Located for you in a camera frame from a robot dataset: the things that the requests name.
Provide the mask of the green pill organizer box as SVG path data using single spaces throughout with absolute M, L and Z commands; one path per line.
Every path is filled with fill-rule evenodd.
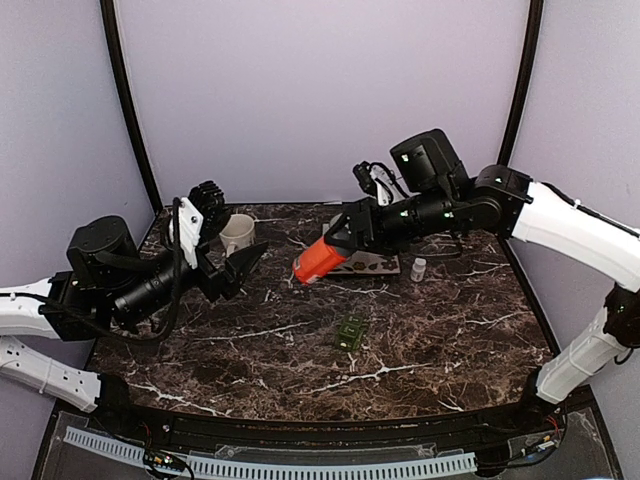
M 359 349 L 366 330 L 367 325 L 362 317 L 346 315 L 337 332 L 336 346 L 347 352 Z

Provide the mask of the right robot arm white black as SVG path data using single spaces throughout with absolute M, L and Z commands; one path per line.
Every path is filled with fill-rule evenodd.
M 565 400 L 618 354 L 638 348 L 638 230 L 504 165 L 469 177 L 440 129 L 399 143 L 390 155 L 410 196 L 387 206 L 373 198 L 346 204 L 324 235 L 339 252 L 394 255 L 417 238 L 484 230 L 546 247 L 614 282 L 595 319 L 534 374 L 533 395 L 510 413 L 517 432 L 534 432 L 547 420 L 549 405 Z

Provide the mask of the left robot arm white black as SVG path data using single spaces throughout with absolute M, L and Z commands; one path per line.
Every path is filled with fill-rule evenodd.
M 120 436 L 141 427 L 124 379 L 67 365 L 24 343 L 26 337 L 63 342 L 111 338 L 157 345 L 174 330 L 183 293 L 199 289 L 215 302 L 244 286 L 266 253 L 260 242 L 233 252 L 221 267 L 208 259 L 209 243 L 229 215 L 172 215 L 163 249 L 143 259 L 119 216 L 78 228 L 68 246 L 70 270 L 1 290 L 1 373 L 103 421 Z

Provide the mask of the white pill bottle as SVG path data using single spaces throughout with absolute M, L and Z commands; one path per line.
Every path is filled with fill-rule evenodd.
M 410 279 L 413 282 L 421 282 L 424 279 L 427 261 L 424 258 L 416 258 L 412 264 Z

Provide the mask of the red pill bottle grey lid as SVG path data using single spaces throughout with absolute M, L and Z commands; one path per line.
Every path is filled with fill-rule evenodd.
M 294 260 L 293 272 L 301 283 L 310 285 L 345 263 L 354 252 L 353 248 L 328 243 L 323 235 Z

